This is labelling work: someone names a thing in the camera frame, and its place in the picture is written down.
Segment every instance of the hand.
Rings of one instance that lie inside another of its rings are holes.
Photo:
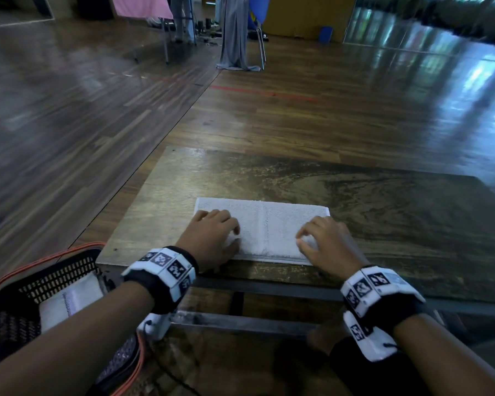
[[[314,250],[301,237],[312,235],[317,241],[319,251]],[[349,279],[363,266],[369,264],[363,252],[343,222],[332,217],[319,216],[306,223],[295,236],[301,253],[322,270],[343,280]]]
[[[231,231],[240,234],[240,226],[228,210],[212,210],[210,213],[200,210],[194,214],[175,246],[191,253],[203,273],[224,264],[238,253],[240,239],[224,247]]]

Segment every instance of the right hand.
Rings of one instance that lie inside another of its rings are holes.
[[[313,236],[319,250],[301,239],[305,235]],[[304,224],[295,237],[299,250],[313,266],[345,281],[369,264],[347,226],[332,217],[315,217]]]

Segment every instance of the left hand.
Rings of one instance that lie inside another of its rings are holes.
[[[178,246],[196,259],[200,272],[216,268],[231,260],[240,249],[240,239],[224,247],[229,233],[240,234],[236,218],[231,218],[228,210],[198,211],[189,226],[181,234]]]

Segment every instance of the black cable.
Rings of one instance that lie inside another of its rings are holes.
[[[159,359],[156,357],[156,354],[154,353],[154,350],[150,346],[150,344],[148,342],[148,339],[147,339],[147,325],[149,325],[149,326],[152,327],[152,320],[148,320],[148,321],[145,322],[145,325],[143,326],[143,336],[145,338],[145,345],[147,346],[149,352],[152,354],[152,358],[156,362],[157,366],[163,372],[165,372],[167,374],[167,376],[169,378],[171,378],[174,382],[176,382],[178,385],[184,387],[185,389],[187,389],[189,392],[191,392],[192,394],[194,394],[196,396],[202,396],[196,389],[194,389],[193,387],[187,385],[184,381],[182,381],[178,377],[174,376],[174,374],[172,372],[170,372],[168,369],[166,369],[165,366],[163,366],[163,364],[161,364],[159,362]]]

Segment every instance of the forearm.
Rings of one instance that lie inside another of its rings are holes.
[[[428,315],[404,320],[393,335],[433,395],[495,395],[495,370]]]
[[[153,306],[143,286],[125,282],[0,363],[0,396],[86,393]]]

